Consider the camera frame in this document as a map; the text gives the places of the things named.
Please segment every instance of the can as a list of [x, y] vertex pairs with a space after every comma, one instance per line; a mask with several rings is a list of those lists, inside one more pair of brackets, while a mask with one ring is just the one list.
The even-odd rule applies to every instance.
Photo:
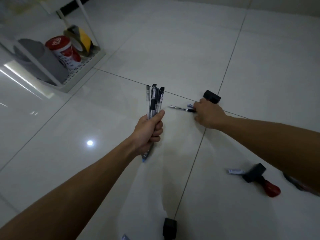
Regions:
[[81, 56], [67, 36], [53, 37], [45, 43], [45, 46], [66, 65], [66, 68], [71, 70], [81, 64]]

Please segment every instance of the clear pen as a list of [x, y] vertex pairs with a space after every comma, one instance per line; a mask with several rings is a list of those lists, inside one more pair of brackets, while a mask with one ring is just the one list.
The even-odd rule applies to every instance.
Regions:
[[146, 116], [150, 119], [150, 86], [146, 86]]
[[160, 100], [159, 100], [159, 106], [158, 106], [158, 110], [157, 110], [157, 113], [160, 112], [161, 110], [161, 105], [162, 105], [162, 101], [163, 101], [163, 94], [165, 93], [165, 88], [164, 87], [161, 87], [160, 88]]
[[191, 113], [196, 113], [196, 111], [194, 109], [190, 109], [190, 108], [181, 108], [181, 107], [177, 107], [177, 106], [173, 106], [173, 105], [170, 105], [170, 108], [180, 109], [180, 110], [184, 110], [184, 111], [191, 112]]
[[152, 118], [156, 114], [157, 108], [157, 84], [152, 85], [151, 89], [151, 103], [150, 103], [150, 117]]

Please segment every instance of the wall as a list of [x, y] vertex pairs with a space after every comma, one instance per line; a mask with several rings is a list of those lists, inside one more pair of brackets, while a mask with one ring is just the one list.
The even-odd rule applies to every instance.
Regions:
[[179, 0], [320, 17], [320, 0]]

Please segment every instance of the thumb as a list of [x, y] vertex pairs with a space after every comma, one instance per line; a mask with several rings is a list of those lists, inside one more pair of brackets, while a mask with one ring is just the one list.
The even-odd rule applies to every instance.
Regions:
[[156, 126], [156, 124], [162, 120], [164, 115], [165, 115], [165, 111], [162, 109], [159, 113], [153, 116], [149, 121], [151, 121], [154, 124], [154, 126]]

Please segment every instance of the tape roll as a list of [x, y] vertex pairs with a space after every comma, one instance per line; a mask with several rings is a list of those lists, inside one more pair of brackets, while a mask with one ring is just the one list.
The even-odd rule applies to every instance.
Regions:
[[79, 28], [77, 25], [72, 25], [67, 30], [63, 31], [63, 34], [71, 40], [72, 45], [80, 55], [90, 55], [90, 51], [94, 44], [83, 29]]

